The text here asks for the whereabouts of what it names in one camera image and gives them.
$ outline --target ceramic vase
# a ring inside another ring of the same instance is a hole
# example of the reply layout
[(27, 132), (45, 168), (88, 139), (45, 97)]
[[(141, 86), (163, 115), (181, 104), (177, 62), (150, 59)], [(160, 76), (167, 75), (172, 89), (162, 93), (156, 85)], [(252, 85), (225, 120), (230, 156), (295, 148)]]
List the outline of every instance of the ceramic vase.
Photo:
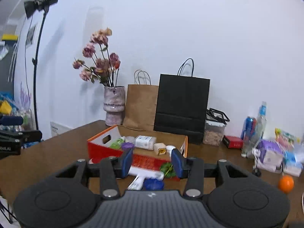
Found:
[(123, 123), (123, 111), (125, 110), (125, 88), (105, 87), (103, 109), (106, 111), (106, 125), (121, 125)]

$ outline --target wall outlet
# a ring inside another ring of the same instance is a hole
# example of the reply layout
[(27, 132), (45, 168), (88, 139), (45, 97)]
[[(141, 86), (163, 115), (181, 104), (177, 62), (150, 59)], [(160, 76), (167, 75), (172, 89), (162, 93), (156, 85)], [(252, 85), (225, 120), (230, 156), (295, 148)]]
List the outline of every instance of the wall outlet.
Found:
[(72, 128), (69, 128), (67, 126), (63, 126), (61, 124), (58, 124), (56, 122), (50, 122), (51, 125), (51, 135), (52, 137), (59, 135), (59, 134), (63, 134), (69, 130), (72, 130)]

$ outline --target small cube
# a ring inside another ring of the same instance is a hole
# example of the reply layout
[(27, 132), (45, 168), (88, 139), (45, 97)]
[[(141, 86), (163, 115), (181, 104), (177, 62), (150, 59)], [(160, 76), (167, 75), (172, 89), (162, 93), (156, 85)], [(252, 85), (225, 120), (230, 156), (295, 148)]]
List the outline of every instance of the small cube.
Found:
[(166, 153), (166, 145), (164, 143), (155, 143), (153, 148), (156, 155), (163, 155)]

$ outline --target cardboard box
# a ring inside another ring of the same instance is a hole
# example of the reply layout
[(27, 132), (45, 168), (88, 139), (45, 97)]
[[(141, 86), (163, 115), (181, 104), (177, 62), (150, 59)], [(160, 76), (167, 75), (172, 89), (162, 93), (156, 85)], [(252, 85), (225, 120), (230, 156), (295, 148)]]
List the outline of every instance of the cardboard box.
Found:
[[(188, 150), (188, 137), (186, 135), (175, 135), (165, 132), (135, 130), (126, 128), (121, 125), (114, 125), (99, 134), (93, 136), (88, 140), (89, 157), (93, 159), (93, 163), (99, 162), (103, 158), (110, 156), (119, 157), (123, 151), (121, 149), (109, 148), (110, 145), (121, 138), (122, 136), (146, 135), (156, 137), (156, 143), (163, 142), (166, 145), (175, 146), (184, 157), (187, 156)], [(159, 170), (163, 163), (170, 162), (171, 159), (168, 154), (156, 155), (154, 151), (135, 148), (133, 152), (133, 166)]]

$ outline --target purple lid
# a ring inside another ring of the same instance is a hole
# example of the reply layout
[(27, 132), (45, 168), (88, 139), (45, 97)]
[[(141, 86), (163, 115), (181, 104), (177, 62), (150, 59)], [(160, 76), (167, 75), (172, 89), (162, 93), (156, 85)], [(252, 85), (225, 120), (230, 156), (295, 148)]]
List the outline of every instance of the purple lid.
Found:
[(128, 148), (134, 148), (135, 145), (132, 143), (132, 142), (124, 142), (121, 144), (121, 149), (124, 151), (124, 150), (127, 150)]

